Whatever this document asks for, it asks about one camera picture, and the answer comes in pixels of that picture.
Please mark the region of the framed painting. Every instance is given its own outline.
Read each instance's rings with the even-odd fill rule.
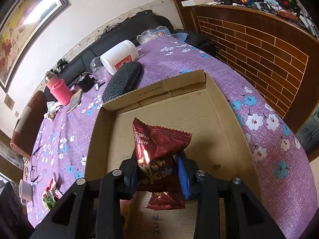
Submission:
[[[15,0],[0,18],[0,86],[7,92],[30,45],[66,0]]]

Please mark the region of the red foil wrapper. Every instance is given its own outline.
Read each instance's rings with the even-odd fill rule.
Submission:
[[[133,130],[136,158],[141,169],[138,190],[154,192],[148,208],[185,208],[173,155],[189,145],[192,134],[149,126],[137,118],[133,121]]]

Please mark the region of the black leather sofa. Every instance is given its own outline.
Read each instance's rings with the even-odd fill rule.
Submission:
[[[197,47],[211,56],[215,56],[215,46],[209,41],[207,36],[183,29],[174,30],[167,18],[154,14],[152,10],[146,10],[137,13],[131,18],[127,18],[120,23],[118,27],[102,35],[98,40],[84,49],[58,73],[59,78],[64,79],[64,82],[69,88],[72,87],[81,73],[92,72],[90,69],[90,62],[94,57],[102,55],[104,52],[126,39],[133,42],[137,47],[140,45],[136,40],[137,35],[142,34],[147,29],[156,29],[158,26],[166,26],[170,33],[188,33],[185,41],[187,44]],[[47,101],[56,101],[47,87],[44,90],[44,94]]]

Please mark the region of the brick pattern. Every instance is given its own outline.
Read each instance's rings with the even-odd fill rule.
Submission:
[[[308,55],[254,28],[197,19],[201,32],[216,46],[216,58],[248,80],[283,118],[302,82]]]

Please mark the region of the candy wrapper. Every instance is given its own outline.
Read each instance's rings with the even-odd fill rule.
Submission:
[[[46,209],[51,210],[61,197],[62,193],[56,188],[56,178],[54,173],[49,186],[42,193],[42,204]]]
[[[139,175],[138,190],[152,192],[147,208],[185,208],[173,155],[184,150],[192,134],[133,121]]]

